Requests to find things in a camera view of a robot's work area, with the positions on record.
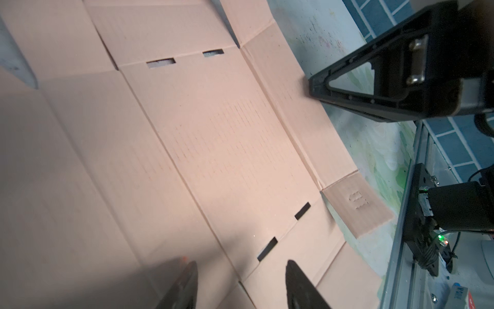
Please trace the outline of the pink paper box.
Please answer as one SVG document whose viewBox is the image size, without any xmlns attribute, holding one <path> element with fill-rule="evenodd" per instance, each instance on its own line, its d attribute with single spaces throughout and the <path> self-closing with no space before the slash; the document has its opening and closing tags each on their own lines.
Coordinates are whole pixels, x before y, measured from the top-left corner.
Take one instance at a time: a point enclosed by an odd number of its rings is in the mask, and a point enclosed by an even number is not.
<svg viewBox="0 0 494 309">
<path fill-rule="evenodd" d="M 392 220 L 266 1 L 2 1 L 32 70 L 1 72 L 1 307 L 286 308 L 293 260 L 377 308 L 351 248 Z"/>
</svg>

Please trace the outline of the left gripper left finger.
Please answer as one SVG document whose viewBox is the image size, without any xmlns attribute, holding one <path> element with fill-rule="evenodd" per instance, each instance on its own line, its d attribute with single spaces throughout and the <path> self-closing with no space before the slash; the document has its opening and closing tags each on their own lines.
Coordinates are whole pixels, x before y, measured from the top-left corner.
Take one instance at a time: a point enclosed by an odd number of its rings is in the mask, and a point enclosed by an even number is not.
<svg viewBox="0 0 494 309">
<path fill-rule="evenodd" d="M 198 298 L 198 264 L 191 261 L 156 309 L 195 309 Z"/>
</svg>

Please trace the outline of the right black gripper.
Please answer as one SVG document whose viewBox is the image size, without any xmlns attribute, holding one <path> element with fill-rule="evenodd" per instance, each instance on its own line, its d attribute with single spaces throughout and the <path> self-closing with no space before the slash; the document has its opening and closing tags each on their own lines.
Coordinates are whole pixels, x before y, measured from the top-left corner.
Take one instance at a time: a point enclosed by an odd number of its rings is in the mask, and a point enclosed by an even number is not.
<svg viewBox="0 0 494 309">
<path fill-rule="evenodd" d="M 360 68 L 368 90 L 339 84 Z M 312 76 L 309 91 L 378 122 L 492 113 L 493 1 L 417 1 L 416 14 Z"/>
</svg>

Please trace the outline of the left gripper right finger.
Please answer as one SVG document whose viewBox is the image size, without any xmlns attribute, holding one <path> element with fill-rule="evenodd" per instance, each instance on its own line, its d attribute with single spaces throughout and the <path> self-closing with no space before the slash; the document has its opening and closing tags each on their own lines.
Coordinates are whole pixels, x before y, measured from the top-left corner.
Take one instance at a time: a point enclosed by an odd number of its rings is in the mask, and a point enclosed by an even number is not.
<svg viewBox="0 0 494 309">
<path fill-rule="evenodd" d="M 286 265 L 286 295 L 290 309 L 331 309 L 305 273 L 293 260 Z"/>
</svg>

